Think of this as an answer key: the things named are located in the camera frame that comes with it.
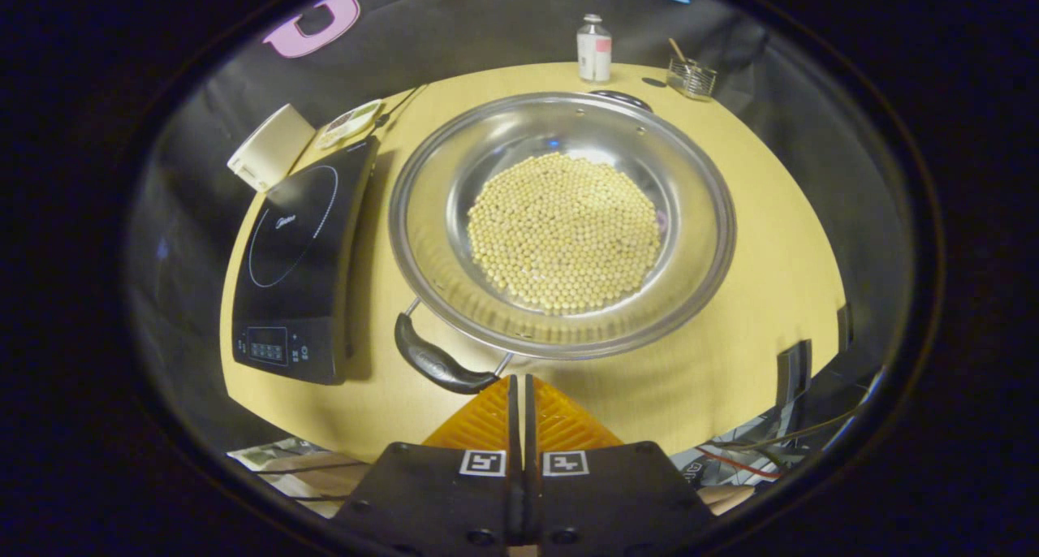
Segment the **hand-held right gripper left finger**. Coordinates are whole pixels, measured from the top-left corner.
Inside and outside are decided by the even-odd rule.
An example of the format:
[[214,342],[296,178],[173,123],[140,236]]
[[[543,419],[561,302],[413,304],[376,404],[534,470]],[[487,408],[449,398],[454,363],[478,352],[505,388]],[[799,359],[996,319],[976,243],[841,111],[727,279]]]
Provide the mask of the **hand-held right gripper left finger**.
[[334,527],[383,552],[505,552],[523,545],[517,379],[487,387],[423,445],[387,446]]

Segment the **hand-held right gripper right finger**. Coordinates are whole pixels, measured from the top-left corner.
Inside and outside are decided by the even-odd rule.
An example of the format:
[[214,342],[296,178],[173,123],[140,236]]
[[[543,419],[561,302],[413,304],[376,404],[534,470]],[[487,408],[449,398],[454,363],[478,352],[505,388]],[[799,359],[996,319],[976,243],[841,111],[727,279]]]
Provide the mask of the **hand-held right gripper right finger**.
[[715,521],[655,442],[614,443],[533,376],[524,419],[524,542],[538,553],[678,554]]

